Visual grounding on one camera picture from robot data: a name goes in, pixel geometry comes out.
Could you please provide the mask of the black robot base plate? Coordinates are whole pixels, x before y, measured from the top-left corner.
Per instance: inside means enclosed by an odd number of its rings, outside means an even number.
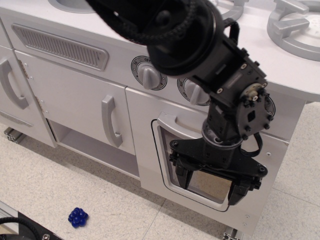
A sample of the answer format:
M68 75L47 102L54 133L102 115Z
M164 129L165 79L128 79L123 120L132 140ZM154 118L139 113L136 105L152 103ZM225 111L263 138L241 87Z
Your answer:
M1 240L62 240L51 230L18 212L16 216L0 214Z

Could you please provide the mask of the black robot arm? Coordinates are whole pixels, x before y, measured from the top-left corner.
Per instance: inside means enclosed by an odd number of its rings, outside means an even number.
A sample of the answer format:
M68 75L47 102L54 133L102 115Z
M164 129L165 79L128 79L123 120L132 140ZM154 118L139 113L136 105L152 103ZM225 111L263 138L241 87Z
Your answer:
M223 19L207 0L91 0L89 5L123 38L145 45L161 73L186 77L210 97L198 139L174 139L169 159L178 184L189 187L195 171L231 181L228 204L236 205L258 189L268 173L242 142L260 131L273 115L266 108L266 76L245 49L238 47L240 28Z

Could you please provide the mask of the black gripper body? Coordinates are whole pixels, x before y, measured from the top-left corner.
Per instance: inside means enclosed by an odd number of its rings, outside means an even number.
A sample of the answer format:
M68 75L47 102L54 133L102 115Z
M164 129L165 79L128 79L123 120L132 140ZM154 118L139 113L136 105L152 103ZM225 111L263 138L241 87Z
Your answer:
M235 148L223 145L210 145L203 138L174 139L169 146L172 150L170 161L189 165L193 172L202 171L220 178L233 181L242 178L257 178L257 190L261 186L268 170L254 160L262 150L263 141L260 136L254 137L258 146L255 151L246 151L240 145Z

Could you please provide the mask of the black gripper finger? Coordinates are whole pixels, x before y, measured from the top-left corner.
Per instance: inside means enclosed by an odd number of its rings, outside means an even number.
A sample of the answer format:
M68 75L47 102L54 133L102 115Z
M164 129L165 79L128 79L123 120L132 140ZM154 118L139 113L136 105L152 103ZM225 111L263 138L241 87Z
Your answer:
M228 192L228 205L237 205L249 191L253 191L258 188L258 179L256 177L239 178L231 182L231 186Z
M182 189L186 190L189 187L193 172L192 168L186 163L183 163L180 160L175 162L175 173L178 184Z

